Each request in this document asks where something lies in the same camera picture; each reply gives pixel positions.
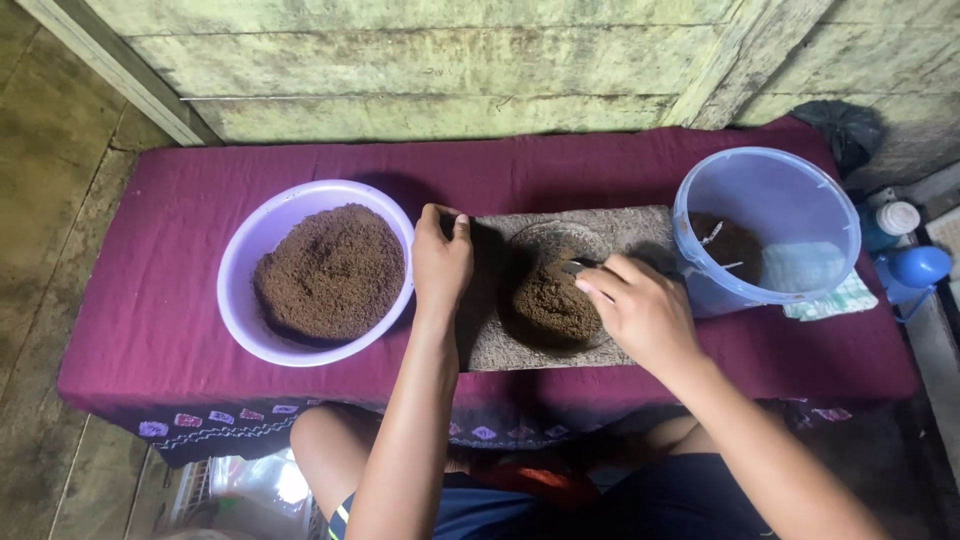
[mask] shorts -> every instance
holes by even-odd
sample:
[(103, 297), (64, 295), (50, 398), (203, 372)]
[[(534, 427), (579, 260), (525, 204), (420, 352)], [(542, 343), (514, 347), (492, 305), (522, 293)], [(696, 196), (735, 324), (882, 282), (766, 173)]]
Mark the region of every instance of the shorts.
[[(353, 496), (330, 523), (346, 540)], [(464, 473), (444, 475), (435, 540), (776, 538), (719, 454), (670, 455), (630, 474), (570, 512), (532, 495), (501, 491)]]

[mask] brown powder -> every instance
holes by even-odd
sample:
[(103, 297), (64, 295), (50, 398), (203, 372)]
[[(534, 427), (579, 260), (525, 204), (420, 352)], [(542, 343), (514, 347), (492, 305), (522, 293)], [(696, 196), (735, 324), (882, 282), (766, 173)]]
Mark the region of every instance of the brown powder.
[(723, 266), (742, 262), (727, 271), (734, 277), (751, 285), (758, 285), (763, 276), (763, 246), (756, 234), (727, 217), (718, 217), (709, 212), (691, 212), (690, 226), (698, 240), (713, 233), (717, 224), (723, 227), (704, 250), (717, 264)]
[(390, 226), (351, 204), (294, 227), (257, 263), (253, 289), (274, 331), (320, 345), (373, 328), (393, 306), (403, 277), (403, 249)]
[(570, 249), (539, 261), (516, 290), (513, 308), (531, 325), (527, 341), (547, 348), (569, 348), (586, 343), (602, 322), (589, 297), (578, 289), (573, 276), (562, 269), (575, 257)]

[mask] table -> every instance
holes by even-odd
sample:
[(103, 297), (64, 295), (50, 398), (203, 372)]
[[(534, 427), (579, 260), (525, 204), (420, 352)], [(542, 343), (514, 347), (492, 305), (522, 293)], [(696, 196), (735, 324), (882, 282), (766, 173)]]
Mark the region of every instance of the table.
[[(216, 274), (233, 232), (267, 199), (313, 179), (346, 178), (381, 189), (414, 218), (425, 202), (471, 215), (671, 205), (697, 161), (751, 145), (792, 152), (836, 175), (819, 133), (788, 117), (750, 131), (148, 152), (87, 284), (59, 392), (142, 436), (172, 466), (267, 454), (288, 444), (296, 414), (321, 400), (382, 410), (412, 314), (365, 351), (328, 366), (288, 368), (246, 353), (220, 319)], [(857, 271), (877, 293), (865, 257)], [(903, 398), (917, 388), (910, 354), (878, 296), (873, 310), (824, 321), (800, 323), (778, 307), (759, 307), (703, 321), (697, 332), (750, 397), (807, 400), (794, 402), (804, 407), (800, 423), (840, 420), (851, 413), (845, 404)], [(450, 440), (540, 448), (672, 402), (635, 366), (465, 373)]]

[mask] purple plastic bowl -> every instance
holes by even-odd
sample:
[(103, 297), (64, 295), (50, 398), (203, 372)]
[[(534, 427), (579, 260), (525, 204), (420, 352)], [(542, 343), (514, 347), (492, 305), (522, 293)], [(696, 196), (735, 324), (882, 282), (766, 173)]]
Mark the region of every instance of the purple plastic bowl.
[[(253, 270), (260, 259), (276, 249), (303, 218), (349, 203), (363, 205), (390, 225), (403, 246), (403, 288), (394, 306), (370, 331), (341, 347), (317, 349), (276, 335), (267, 328), (253, 296)], [(320, 366), (353, 355), (373, 343), (396, 321), (414, 292), (410, 246), (414, 228), (393, 199), (368, 185), (348, 180), (321, 180), (287, 189), (243, 222), (230, 240), (217, 274), (217, 304), (230, 335), (252, 355), (292, 367)]]

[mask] person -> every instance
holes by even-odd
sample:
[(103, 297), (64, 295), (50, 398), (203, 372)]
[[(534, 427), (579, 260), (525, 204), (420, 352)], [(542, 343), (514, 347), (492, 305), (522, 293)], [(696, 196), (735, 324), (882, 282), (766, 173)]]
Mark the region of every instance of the person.
[[(442, 215), (455, 216), (452, 239)], [(682, 285), (619, 255), (581, 272), (610, 336), (692, 417), (652, 431), (669, 455), (577, 511), (444, 474), (459, 362), (453, 320), (473, 268), (468, 218), (427, 205), (412, 258), (417, 309), (379, 428), (336, 405), (291, 433), (335, 540), (888, 538), (867, 508), (701, 350)]]

